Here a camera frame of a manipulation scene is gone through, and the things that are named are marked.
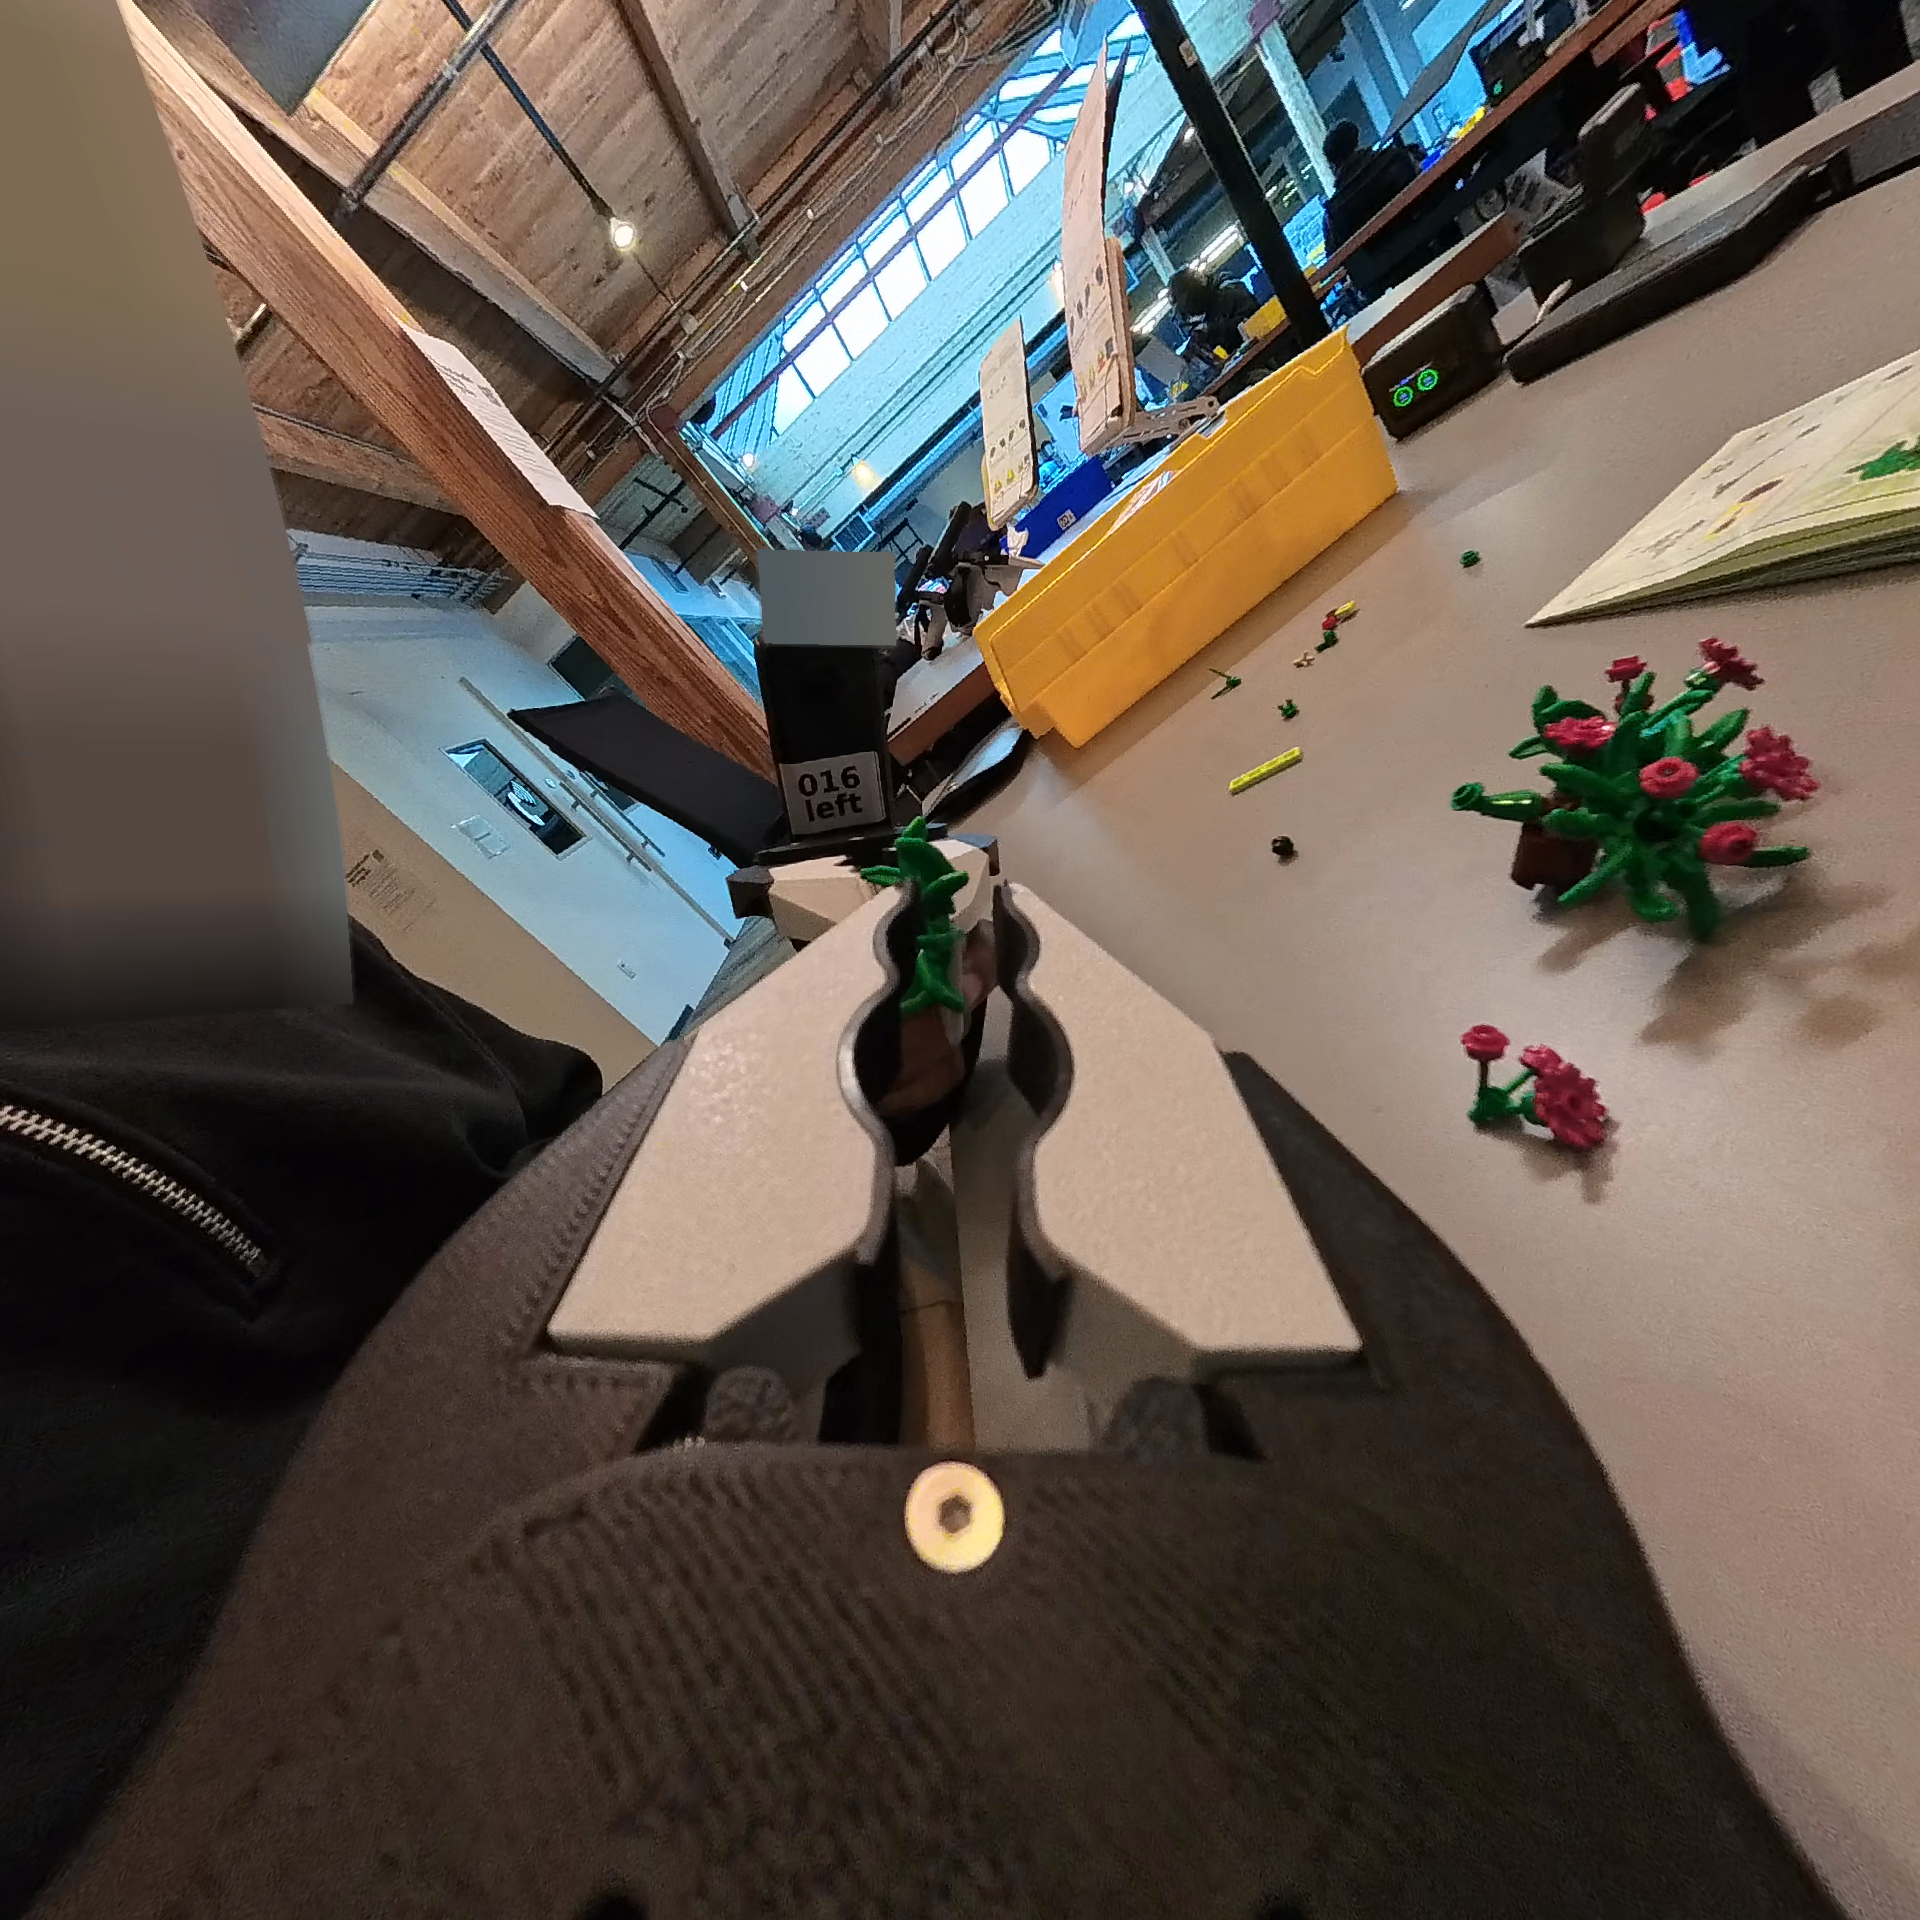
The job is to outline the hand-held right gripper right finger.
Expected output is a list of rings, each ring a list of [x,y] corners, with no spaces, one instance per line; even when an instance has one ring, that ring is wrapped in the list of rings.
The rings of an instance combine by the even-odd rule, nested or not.
[[[1144,1381],[1335,1375],[1360,1333],[1205,1025],[993,886],[975,1065],[975,1440],[1080,1450]]]

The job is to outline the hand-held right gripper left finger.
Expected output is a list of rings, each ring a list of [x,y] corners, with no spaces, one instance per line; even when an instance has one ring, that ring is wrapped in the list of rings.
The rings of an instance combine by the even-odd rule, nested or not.
[[[901,894],[867,901],[705,1018],[545,1322],[568,1357],[776,1374],[823,1431],[903,1415],[895,1145],[861,1068],[897,1062]]]

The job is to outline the green toy leaf stem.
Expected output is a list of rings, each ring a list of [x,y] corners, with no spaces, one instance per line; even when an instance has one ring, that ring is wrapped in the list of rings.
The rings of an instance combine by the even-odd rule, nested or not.
[[[915,936],[912,969],[903,985],[901,1018],[959,1016],[969,1007],[963,985],[964,930],[955,903],[969,874],[955,865],[920,814],[895,834],[894,853],[880,863],[859,865],[856,874],[880,889],[907,894]]]

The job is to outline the pink toy flower sprig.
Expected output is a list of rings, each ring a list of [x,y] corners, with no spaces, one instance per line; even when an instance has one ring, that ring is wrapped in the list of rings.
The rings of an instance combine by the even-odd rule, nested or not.
[[[1513,1072],[1503,1080],[1494,1068],[1508,1055],[1508,1038],[1493,1024],[1475,1024],[1457,1038],[1462,1055],[1475,1062],[1476,1089],[1469,1121],[1478,1129],[1526,1126],[1577,1154],[1603,1146],[1608,1134],[1608,1110],[1595,1080],[1556,1048],[1533,1041],[1513,1055]]]

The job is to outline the wooden diagonal beam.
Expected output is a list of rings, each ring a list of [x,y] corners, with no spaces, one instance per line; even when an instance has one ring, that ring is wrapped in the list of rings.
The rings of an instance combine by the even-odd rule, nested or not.
[[[119,7],[199,232],[430,482],[671,727],[757,774],[760,709],[638,575],[599,519],[552,510],[400,330],[414,320],[132,4]]]

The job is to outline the black and white machine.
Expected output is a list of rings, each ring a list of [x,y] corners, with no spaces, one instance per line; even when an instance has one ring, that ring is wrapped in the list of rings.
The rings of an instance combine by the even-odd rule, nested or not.
[[[934,661],[949,639],[969,637],[1027,573],[1040,572],[1041,559],[1029,557],[1021,544],[1019,529],[1007,544],[982,502],[958,502],[943,536],[918,551],[897,586],[895,634],[907,654]]]

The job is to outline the yellow plastic bin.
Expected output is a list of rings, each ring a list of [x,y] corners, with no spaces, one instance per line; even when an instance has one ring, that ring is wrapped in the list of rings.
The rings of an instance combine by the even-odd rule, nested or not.
[[[1084,746],[1396,494],[1347,330],[1239,392],[975,623],[1005,710]]]

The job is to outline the white paper notice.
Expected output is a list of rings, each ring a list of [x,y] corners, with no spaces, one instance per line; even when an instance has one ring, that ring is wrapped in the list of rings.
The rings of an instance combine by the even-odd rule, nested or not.
[[[417,327],[400,329],[438,381],[467,409],[469,417],[488,436],[515,470],[535,488],[544,505],[595,519],[591,502],[564,477],[536,439],[511,413],[488,377],[453,342]]]

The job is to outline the tall printed sign board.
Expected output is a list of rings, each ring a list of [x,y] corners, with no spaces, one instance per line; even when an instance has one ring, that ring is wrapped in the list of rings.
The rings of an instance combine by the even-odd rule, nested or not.
[[[1099,53],[1062,156],[1062,321],[1086,457],[1117,442],[1136,413],[1128,290],[1107,226],[1110,132],[1110,62]]]

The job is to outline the green plant with pink flowers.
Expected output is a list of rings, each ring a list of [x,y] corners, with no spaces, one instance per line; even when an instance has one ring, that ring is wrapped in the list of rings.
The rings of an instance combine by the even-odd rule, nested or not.
[[[1763,688],[1732,641],[1704,637],[1679,690],[1662,696],[1641,656],[1605,669],[1608,705],[1543,686],[1511,749],[1535,785],[1457,783],[1448,806],[1516,829],[1511,879],[1574,906],[1620,895],[1649,926],[1684,924],[1708,941],[1724,921],[1719,873],[1765,873],[1809,856],[1768,842],[1765,825],[1812,802],[1819,777],[1784,732],[1756,727],[1732,690]]]

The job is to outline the black box with green lights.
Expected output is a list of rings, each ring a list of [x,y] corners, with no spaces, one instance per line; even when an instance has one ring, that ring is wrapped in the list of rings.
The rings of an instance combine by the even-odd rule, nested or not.
[[[1360,381],[1383,431],[1403,441],[1488,389],[1502,370],[1496,305],[1476,279],[1373,352]]]

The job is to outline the open instruction booklet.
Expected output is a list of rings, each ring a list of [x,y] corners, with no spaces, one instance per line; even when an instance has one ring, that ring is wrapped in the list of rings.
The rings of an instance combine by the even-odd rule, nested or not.
[[[1918,356],[1728,439],[1532,628],[1918,559]]]

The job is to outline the black flat case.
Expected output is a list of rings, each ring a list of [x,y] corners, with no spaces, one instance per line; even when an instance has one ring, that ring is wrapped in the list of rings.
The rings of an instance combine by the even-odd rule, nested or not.
[[[1519,383],[1598,352],[1752,272],[1819,210],[1847,199],[1855,167],[1847,150],[1796,165],[1672,240],[1644,249],[1574,290],[1503,356]]]

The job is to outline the black boxy device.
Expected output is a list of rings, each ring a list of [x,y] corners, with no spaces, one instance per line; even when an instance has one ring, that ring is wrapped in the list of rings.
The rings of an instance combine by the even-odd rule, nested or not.
[[[1574,137],[1574,192],[1519,244],[1518,262],[1535,304],[1579,292],[1608,274],[1644,234],[1639,170],[1649,150],[1647,109],[1620,87]]]

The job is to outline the small dark wall window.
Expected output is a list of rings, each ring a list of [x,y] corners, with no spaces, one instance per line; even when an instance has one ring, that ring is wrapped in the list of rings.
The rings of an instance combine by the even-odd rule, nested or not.
[[[585,842],[585,832],[484,738],[446,746],[443,756],[552,856]]]

